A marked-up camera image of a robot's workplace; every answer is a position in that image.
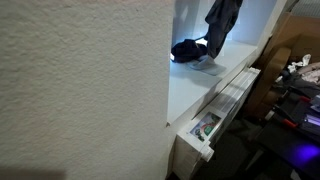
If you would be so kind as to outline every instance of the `hanging clothing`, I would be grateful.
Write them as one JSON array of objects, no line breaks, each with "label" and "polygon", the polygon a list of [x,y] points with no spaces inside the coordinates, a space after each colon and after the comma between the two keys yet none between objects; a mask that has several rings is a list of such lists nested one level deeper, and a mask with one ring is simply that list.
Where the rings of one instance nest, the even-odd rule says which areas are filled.
[{"label": "hanging clothing", "polygon": [[216,0],[205,21],[209,24],[205,39],[208,41],[208,55],[215,59],[220,53],[227,34],[238,19],[243,0]]}]

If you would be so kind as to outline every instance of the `white shelf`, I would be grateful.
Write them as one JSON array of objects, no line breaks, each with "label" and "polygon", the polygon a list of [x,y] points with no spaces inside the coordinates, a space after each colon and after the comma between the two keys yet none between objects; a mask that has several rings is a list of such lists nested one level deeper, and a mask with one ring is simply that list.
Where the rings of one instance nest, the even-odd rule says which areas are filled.
[{"label": "white shelf", "polygon": [[172,124],[190,108],[200,108],[201,103],[196,102],[204,98],[223,79],[232,80],[240,72],[235,74],[234,70],[240,64],[246,64],[247,58],[253,55],[255,50],[256,46],[227,40],[215,59],[216,64],[226,67],[226,70],[217,76],[192,70],[186,64],[170,62],[168,123]]}]

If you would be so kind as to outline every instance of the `black bag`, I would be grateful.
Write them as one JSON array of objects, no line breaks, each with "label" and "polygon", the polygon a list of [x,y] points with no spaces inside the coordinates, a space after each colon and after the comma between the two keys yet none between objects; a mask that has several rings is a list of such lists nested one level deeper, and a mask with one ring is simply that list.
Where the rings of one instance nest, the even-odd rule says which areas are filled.
[{"label": "black bag", "polygon": [[183,42],[176,44],[171,49],[174,56],[173,62],[185,63],[198,59],[200,56],[207,54],[207,47],[203,44],[197,44],[195,40],[185,39]]}]

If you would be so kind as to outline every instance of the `white wall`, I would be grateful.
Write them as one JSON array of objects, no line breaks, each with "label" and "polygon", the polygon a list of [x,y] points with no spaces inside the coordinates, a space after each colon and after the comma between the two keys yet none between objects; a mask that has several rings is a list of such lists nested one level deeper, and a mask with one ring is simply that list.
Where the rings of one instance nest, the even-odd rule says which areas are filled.
[{"label": "white wall", "polygon": [[229,35],[232,40],[258,45],[276,2],[277,0],[244,0],[238,21]]},{"label": "white wall", "polygon": [[0,1],[0,170],[164,179],[172,9]]},{"label": "white wall", "polygon": [[215,0],[175,0],[172,46],[184,39],[197,39],[208,31],[205,22]]}]

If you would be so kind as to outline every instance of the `white radiator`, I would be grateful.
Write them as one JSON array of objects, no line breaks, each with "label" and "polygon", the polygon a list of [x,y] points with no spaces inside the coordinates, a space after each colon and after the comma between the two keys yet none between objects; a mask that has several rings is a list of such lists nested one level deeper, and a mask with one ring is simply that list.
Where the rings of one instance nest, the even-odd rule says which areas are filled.
[{"label": "white radiator", "polygon": [[204,161],[208,162],[214,145],[241,108],[260,70],[243,70],[231,83],[178,133],[173,171],[181,180],[191,179]]}]

